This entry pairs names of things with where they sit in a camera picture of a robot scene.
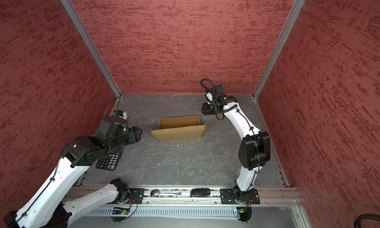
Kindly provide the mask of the black car key fob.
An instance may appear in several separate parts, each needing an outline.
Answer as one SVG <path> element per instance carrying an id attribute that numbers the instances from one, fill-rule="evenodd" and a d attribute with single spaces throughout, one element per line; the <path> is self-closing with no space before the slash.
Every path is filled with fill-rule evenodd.
<path id="1" fill-rule="evenodd" d="M 209 188 L 193 188 L 190 192 L 191 197 L 208 197 L 211 194 Z"/>

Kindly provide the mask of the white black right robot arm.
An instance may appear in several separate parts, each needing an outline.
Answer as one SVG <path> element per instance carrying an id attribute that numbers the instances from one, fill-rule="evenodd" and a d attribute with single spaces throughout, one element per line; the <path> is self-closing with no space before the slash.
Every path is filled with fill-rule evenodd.
<path id="1" fill-rule="evenodd" d="M 234 186 L 235 199 L 242 200 L 253 193 L 254 183 L 261 169 L 271 158 L 270 136 L 260 131 L 241 110 L 237 102 L 221 105 L 205 102 L 201 113 L 227 117 L 238 132 L 241 143 L 238 158 L 241 170 Z"/>

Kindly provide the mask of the aluminium corner post right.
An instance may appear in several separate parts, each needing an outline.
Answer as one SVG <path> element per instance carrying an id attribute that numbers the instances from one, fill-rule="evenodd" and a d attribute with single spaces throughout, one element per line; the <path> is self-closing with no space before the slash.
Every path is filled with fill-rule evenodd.
<path id="1" fill-rule="evenodd" d="M 260 81 L 258 82 L 258 85 L 255 89 L 255 92 L 253 94 L 253 100 L 254 101 L 257 101 L 258 98 L 259 98 L 259 95 L 272 71 L 272 68 L 273 66 L 275 65 L 276 63 L 276 60 L 278 58 L 278 56 L 280 55 L 281 53 L 281 50 L 295 24 L 295 21 L 304 5 L 306 0 L 295 0 L 293 5 L 292 5 L 292 8 L 288 14 L 288 17 L 286 19 L 286 22 L 281 30 L 281 33 L 278 37 L 278 40 L 276 42 L 276 45 L 269 57 L 269 60 L 267 62 L 267 65 L 263 71 L 263 74 L 262 74 L 262 77 L 260 78 Z"/>

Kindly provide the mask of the aluminium corner post left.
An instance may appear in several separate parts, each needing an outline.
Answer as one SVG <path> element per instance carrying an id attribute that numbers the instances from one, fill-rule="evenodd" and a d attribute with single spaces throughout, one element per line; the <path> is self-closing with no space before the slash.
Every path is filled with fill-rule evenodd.
<path id="1" fill-rule="evenodd" d="M 107 83 L 111 87 L 112 91 L 116 95 L 116 97 L 120 97 L 122 95 L 116 81 L 114 80 L 109 68 L 107 67 L 105 61 L 103 60 L 98 48 L 96 47 L 94 41 L 92 40 L 88 30 L 86 29 L 80 15 L 76 11 L 71 0 L 60 0 L 67 14 L 69 15 L 71 21 L 79 32 L 82 40 L 90 51 L 92 57 L 100 68 L 102 74 L 104 75 Z"/>

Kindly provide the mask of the black calculator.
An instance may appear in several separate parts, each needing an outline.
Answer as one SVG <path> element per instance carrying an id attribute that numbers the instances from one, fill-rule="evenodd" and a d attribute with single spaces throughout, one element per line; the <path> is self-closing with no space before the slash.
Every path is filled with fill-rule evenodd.
<path id="1" fill-rule="evenodd" d="M 96 169 L 114 171 L 120 161 L 123 149 L 99 159 L 96 164 Z"/>

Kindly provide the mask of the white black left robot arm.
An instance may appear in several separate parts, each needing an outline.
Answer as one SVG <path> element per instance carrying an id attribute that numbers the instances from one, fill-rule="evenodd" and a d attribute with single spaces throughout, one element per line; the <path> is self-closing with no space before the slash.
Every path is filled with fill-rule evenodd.
<path id="1" fill-rule="evenodd" d="M 80 136 L 63 151 L 56 168 L 33 197 L 19 210 L 4 217 L 8 228 L 67 228 L 88 212 L 111 202 L 130 202 L 129 187 L 121 179 L 113 179 L 103 188 L 64 203 L 62 200 L 98 159 L 123 146 L 141 140 L 142 130 L 132 127 L 104 147 L 100 137 Z"/>

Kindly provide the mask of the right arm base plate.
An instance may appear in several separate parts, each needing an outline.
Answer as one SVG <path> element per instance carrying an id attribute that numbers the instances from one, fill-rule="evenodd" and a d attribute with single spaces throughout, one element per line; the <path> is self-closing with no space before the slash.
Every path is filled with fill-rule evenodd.
<path id="1" fill-rule="evenodd" d="M 257 189 L 253 188 L 249 191 L 240 191 L 239 188 L 222 188 L 220 189 L 222 204 L 245 204 L 249 202 L 252 205 L 260 204 L 260 198 Z"/>

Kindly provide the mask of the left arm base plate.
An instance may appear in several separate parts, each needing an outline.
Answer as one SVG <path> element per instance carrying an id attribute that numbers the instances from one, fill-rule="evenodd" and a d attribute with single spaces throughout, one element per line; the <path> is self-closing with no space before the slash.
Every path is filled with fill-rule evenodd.
<path id="1" fill-rule="evenodd" d="M 141 204 L 144 192 L 145 190 L 143 188 L 125 188 L 119 192 L 115 202 L 118 204 L 130 204 L 132 202 Z"/>

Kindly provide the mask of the aluminium corner post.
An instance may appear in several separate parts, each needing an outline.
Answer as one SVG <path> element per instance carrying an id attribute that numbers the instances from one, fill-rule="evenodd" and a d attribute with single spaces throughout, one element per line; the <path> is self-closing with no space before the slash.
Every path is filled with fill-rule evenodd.
<path id="1" fill-rule="evenodd" d="M 262 77 L 260 78 L 260 81 L 258 82 L 258 85 L 255 89 L 255 92 L 253 94 L 253 100 L 254 101 L 257 101 L 258 98 L 259 98 L 259 95 L 272 71 L 272 68 L 273 66 L 275 65 L 276 63 L 276 60 L 278 58 L 278 56 L 280 55 L 281 53 L 281 50 L 295 24 L 295 21 L 304 5 L 306 0 L 295 0 L 293 5 L 292 5 L 292 8 L 288 14 L 288 17 L 286 19 L 286 22 L 281 30 L 281 33 L 278 37 L 278 40 L 276 42 L 276 45 L 269 57 L 269 60 L 267 62 L 267 65 L 263 71 L 263 74 L 262 74 Z"/>
<path id="2" fill-rule="evenodd" d="M 103 60 L 98 48 L 96 47 L 94 41 L 92 40 L 88 30 L 86 29 L 80 15 L 76 11 L 71 0 L 60 0 L 67 14 L 69 15 L 71 21 L 79 32 L 82 40 L 90 51 L 92 57 L 100 68 L 102 74 L 104 75 L 107 83 L 111 87 L 112 91 L 116 95 L 116 97 L 120 97 L 122 95 L 116 81 L 114 80 L 109 68 L 107 67 L 105 61 Z"/>

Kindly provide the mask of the brown cardboard box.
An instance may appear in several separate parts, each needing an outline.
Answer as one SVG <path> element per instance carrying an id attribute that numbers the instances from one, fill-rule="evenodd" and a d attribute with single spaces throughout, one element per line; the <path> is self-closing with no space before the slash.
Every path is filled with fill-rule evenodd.
<path id="1" fill-rule="evenodd" d="M 176 142 L 202 138 L 208 125 L 201 124 L 199 115 L 160 118 L 158 129 L 151 134 L 160 142 Z"/>

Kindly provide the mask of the aluminium front rail frame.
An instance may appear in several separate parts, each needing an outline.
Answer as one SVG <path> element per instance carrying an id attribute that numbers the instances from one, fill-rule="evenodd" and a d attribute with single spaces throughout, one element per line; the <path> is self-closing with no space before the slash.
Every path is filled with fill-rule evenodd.
<path id="1" fill-rule="evenodd" d="M 133 185 L 131 188 L 145 190 L 142 203 L 138 204 L 136 217 L 166 218 L 212 218 L 230 219 L 239 217 L 238 211 L 248 206 L 252 215 L 258 214 L 257 208 L 289 208 L 298 228 L 311 227 L 296 188 L 258 187 L 260 204 L 222 204 L 220 189 L 211 186 L 208 197 L 191 197 L 192 186 L 148 186 Z"/>

